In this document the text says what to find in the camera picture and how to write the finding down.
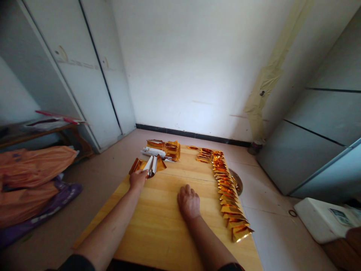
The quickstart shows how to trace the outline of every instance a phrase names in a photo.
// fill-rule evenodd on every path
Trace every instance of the tiled floor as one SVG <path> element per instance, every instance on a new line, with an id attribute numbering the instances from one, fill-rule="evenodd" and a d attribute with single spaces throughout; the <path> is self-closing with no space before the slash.
<path id="1" fill-rule="evenodd" d="M 242 179 L 242 206 L 255 230 L 253 238 L 264 270 L 336 270 L 299 218 L 288 214 L 297 200 L 282 196 L 246 148 L 136 129 L 103 154 L 71 166 L 67 182 L 83 192 L 51 220 L 2 253 L 4 269 L 57 268 L 71 254 L 71 245 L 127 175 L 147 139 L 222 150 Z"/>

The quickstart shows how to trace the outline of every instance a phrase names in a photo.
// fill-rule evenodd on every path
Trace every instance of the purple cloth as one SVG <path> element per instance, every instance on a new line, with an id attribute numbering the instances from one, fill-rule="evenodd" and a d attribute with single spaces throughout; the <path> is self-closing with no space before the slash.
<path id="1" fill-rule="evenodd" d="M 49 220 L 56 212 L 66 206 L 70 201 L 76 198 L 83 190 L 81 184 L 68 184 L 61 181 L 57 176 L 53 179 L 54 185 L 59 190 L 42 210 L 41 213 L 19 224 L 0 230 L 0 249 L 14 243 L 23 237 L 26 233 Z"/>

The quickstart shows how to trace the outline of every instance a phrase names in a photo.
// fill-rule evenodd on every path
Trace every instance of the forearm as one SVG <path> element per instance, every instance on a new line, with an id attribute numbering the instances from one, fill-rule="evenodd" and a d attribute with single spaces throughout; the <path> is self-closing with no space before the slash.
<path id="1" fill-rule="evenodd" d="M 218 270 L 229 263 L 238 263 L 201 216 L 187 221 L 187 226 L 207 270 Z"/>
<path id="2" fill-rule="evenodd" d="M 129 190 L 74 252 L 83 255 L 97 271 L 109 265 L 137 206 L 141 189 Z"/>

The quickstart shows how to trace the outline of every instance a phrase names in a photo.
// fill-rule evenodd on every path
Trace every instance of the wooden board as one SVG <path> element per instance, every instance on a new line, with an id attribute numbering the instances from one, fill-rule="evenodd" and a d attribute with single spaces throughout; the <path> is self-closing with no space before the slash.
<path id="1" fill-rule="evenodd" d="M 177 204 L 180 187 L 189 184 L 199 194 L 201 214 L 217 237 L 246 270 L 262 270 L 251 236 L 239 243 L 232 242 L 231 231 L 226 228 L 220 212 L 220 194 L 211 164 L 196 161 L 197 154 L 198 151 L 182 146 L 180 162 L 166 163 L 167 169 L 146 181 L 115 259 L 165 270 L 203 269 Z M 128 188 L 129 176 L 81 234 L 74 248 L 83 242 Z"/>

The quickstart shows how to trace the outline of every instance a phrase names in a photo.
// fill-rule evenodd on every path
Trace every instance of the gold foil stack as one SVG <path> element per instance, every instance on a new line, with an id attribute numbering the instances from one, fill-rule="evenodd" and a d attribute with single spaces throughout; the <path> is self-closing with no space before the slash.
<path id="1" fill-rule="evenodd" d="M 165 152 L 166 157 L 170 157 L 170 160 L 173 162 L 177 162 L 181 158 L 181 145 L 178 143 L 178 141 L 168 141 L 163 142 L 161 140 L 147 140 L 147 147 L 158 149 Z"/>
<path id="2" fill-rule="evenodd" d="M 252 229 L 249 222 L 243 216 L 237 195 L 237 182 L 229 173 L 223 152 L 211 151 L 214 177 L 218 181 L 218 193 L 220 194 L 221 212 L 227 220 L 227 228 L 232 231 L 234 243 L 249 236 Z"/>

